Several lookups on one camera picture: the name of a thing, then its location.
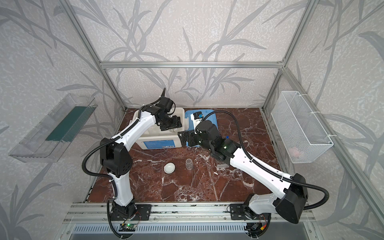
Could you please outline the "clear wall shelf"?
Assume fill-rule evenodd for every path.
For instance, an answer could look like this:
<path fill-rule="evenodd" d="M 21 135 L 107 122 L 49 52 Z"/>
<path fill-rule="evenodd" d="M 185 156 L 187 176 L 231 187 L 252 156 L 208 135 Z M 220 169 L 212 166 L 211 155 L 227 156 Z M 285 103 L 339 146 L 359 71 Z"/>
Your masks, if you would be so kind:
<path fill-rule="evenodd" d="M 23 163 L 56 163 L 98 105 L 94 97 L 67 94 L 9 153 Z"/>

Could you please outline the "small glass jar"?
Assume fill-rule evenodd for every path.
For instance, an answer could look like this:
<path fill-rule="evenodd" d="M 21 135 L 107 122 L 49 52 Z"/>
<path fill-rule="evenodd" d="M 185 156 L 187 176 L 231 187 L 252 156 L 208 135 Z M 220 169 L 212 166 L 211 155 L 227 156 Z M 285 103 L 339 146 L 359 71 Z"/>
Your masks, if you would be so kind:
<path fill-rule="evenodd" d="M 186 169 L 191 171 L 194 168 L 194 163 L 192 159 L 186 159 Z"/>

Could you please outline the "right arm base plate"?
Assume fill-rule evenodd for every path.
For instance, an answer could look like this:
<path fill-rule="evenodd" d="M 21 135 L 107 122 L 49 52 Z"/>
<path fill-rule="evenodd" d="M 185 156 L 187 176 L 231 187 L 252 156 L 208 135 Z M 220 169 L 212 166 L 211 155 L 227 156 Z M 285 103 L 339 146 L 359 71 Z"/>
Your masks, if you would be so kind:
<path fill-rule="evenodd" d="M 231 215 L 231 220 L 269 221 L 271 219 L 271 214 L 258 215 L 243 204 L 230 204 L 227 211 Z"/>

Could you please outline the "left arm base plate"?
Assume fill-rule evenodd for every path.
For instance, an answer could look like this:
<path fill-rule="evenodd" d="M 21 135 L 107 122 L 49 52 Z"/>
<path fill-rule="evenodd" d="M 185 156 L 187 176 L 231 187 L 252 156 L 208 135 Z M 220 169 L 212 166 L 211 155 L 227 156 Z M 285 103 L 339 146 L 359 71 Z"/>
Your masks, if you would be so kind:
<path fill-rule="evenodd" d="M 113 203 L 110 213 L 112 221 L 148 221 L 151 214 L 152 205 L 139 204 L 122 207 Z"/>

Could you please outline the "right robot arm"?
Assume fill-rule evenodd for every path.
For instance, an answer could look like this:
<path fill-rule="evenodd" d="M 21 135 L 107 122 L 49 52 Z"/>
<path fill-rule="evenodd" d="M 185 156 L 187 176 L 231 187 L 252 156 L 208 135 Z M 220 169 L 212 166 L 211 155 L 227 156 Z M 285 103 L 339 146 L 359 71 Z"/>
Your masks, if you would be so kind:
<path fill-rule="evenodd" d="M 308 191 L 305 187 L 284 181 L 303 180 L 296 174 L 291 176 L 281 172 L 254 156 L 247 157 L 244 148 L 229 138 L 223 138 L 218 128 L 209 120 L 202 121 L 196 130 L 178 133 L 183 146 L 200 146 L 210 151 L 211 157 L 237 168 L 267 187 L 267 195 L 251 194 L 243 208 L 248 218 L 261 214 L 278 214 L 286 221 L 297 224 L 304 210 Z"/>

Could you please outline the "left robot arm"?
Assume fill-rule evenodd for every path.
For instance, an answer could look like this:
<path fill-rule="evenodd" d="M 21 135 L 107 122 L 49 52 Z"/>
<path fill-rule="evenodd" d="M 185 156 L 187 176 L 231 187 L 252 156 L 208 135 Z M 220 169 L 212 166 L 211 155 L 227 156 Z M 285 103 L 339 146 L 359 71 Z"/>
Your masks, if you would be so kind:
<path fill-rule="evenodd" d="M 100 149 L 100 162 L 108 171 L 114 190 L 112 210 L 123 218 L 131 218 L 137 212 L 129 178 L 129 172 L 133 166 L 129 151 L 134 143 L 154 125 L 157 125 L 161 131 L 181 128 L 181 118 L 170 114 L 175 107 L 171 99 L 159 97 L 154 103 L 142 106 L 133 122 L 119 134 L 112 139 L 101 141 L 105 146 Z"/>

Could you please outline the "aluminium front rail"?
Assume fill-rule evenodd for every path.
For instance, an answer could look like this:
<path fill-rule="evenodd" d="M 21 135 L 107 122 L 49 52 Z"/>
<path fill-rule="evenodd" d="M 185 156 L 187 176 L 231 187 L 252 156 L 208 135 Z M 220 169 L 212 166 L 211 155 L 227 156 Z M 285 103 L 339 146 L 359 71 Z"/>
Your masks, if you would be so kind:
<path fill-rule="evenodd" d="M 252 220 L 231 210 L 230 202 L 154 202 L 150 210 L 137 214 L 132 222 L 140 223 L 251 223 Z M 72 204 L 63 223 L 107 223 L 106 203 Z"/>

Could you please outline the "green circuit board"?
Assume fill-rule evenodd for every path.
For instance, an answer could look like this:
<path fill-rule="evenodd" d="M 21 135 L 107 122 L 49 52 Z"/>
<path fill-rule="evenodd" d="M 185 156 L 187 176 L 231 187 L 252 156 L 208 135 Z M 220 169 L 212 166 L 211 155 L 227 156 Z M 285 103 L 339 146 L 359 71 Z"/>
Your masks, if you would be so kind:
<path fill-rule="evenodd" d="M 119 232 L 135 232 L 137 224 L 120 224 Z"/>

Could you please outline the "white plastic bin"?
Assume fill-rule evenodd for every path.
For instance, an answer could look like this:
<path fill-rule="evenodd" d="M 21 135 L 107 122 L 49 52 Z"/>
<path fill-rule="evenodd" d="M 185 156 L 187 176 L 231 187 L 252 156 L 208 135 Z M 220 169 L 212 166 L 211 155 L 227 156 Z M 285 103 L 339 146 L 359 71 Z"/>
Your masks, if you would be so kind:
<path fill-rule="evenodd" d="M 181 119 L 182 126 L 180 128 L 161 131 L 159 126 L 153 125 L 138 138 L 136 144 L 138 144 L 142 150 L 182 147 L 178 132 L 187 130 L 189 124 L 185 118 L 185 110 L 183 108 L 176 108 L 174 115 Z"/>

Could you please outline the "clear test tube rack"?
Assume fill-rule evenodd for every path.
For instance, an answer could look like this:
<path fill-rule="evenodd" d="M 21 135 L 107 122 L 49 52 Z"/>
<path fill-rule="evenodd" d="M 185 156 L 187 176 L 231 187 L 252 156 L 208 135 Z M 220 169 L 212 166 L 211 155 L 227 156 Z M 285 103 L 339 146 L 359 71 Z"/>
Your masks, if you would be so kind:
<path fill-rule="evenodd" d="M 216 166 L 218 169 L 224 169 L 224 168 L 229 168 L 230 165 L 226 164 L 226 163 L 222 163 L 222 164 L 217 164 Z"/>

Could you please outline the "white round dish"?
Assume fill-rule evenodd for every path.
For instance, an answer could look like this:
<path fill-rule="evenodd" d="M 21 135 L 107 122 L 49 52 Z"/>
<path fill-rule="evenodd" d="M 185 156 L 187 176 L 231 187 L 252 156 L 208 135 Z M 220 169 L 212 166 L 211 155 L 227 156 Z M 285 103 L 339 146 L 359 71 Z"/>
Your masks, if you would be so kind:
<path fill-rule="evenodd" d="M 164 166 L 164 172 L 166 174 L 172 174 L 176 169 L 176 166 L 174 163 L 167 163 L 165 166 Z"/>

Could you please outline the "blue plastic lid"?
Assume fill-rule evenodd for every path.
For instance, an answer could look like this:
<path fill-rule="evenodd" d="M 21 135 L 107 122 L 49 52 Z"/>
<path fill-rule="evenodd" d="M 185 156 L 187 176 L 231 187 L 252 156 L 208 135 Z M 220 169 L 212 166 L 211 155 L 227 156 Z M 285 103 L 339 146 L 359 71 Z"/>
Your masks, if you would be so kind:
<path fill-rule="evenodd" d="M 194 129 L 194 122 L 193 122 L 193 119 L 191 117 L 194 113 L 202 112 L 203 117 L 205 117 L 206 115 L 208 115 L 209 113 L 211 113 L 213 111 L 214 110 L 212 110 L 212 109 L 210 109 L 210 110 L 198 109 L 198 110 L 187 110 L 187 111 L 185 111 L 185 119 L 188 119 L 188 126 L 189 126 L 188 131 Z M 207 118 L 207 121 L 211 121 L 216 126 L 216 128 L 219 129 L 216 114 L 210 115 Z"/>

